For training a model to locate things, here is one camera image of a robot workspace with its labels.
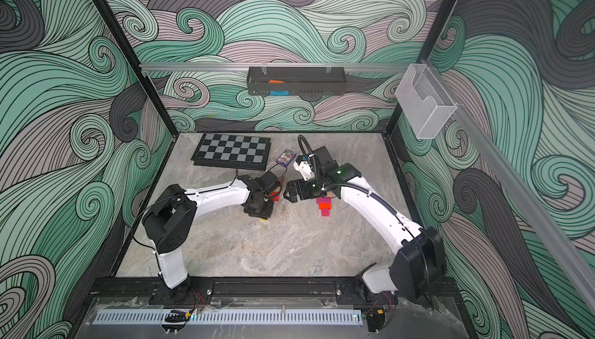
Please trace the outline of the magenta long block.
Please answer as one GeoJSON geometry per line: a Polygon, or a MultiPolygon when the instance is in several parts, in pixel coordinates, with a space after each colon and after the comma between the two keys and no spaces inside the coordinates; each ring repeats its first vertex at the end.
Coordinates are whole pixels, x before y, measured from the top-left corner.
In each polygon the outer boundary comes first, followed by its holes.
{"type": "Polygon", "coordinates": [[[332,199],[328,197],[321,197],[317,199],[317,204],[331,204],[332,199]]]}

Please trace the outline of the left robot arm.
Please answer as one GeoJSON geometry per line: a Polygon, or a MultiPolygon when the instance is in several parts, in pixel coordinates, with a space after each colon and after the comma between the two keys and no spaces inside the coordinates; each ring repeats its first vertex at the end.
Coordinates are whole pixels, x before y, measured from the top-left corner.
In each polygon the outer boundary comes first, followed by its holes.
{"type": "Polygon", "coordinates": [[[142,218],[165,286],[175,290],[189,278],[183,244],[195,219],[226,207],[240,206],[245,214],[267,220],[281,188],[280,180],[273,174],[257,178],[236,176],[227,183],[203,189],[168,186],[142,218]]]}

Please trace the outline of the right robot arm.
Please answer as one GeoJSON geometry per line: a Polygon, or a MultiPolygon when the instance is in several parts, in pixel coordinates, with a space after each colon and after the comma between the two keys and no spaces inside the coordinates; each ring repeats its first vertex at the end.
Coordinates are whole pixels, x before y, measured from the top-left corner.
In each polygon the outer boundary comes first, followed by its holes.
{"type": "Polygon", "coordinates": [[[391,264],[373,264],[358,275],[359,294],[397,292],[414,302],[446,275],[446,253],[440,233],[424,228],[397,211],[373,189],[364,175],[351,164],[339,165],[328,149],[313,149],[300,134],[302,151],[294,162],[301,179],[288,182],[284,198],[292,203],[334,197],[349,204],[382,236],[394,254],[391,264]]]}

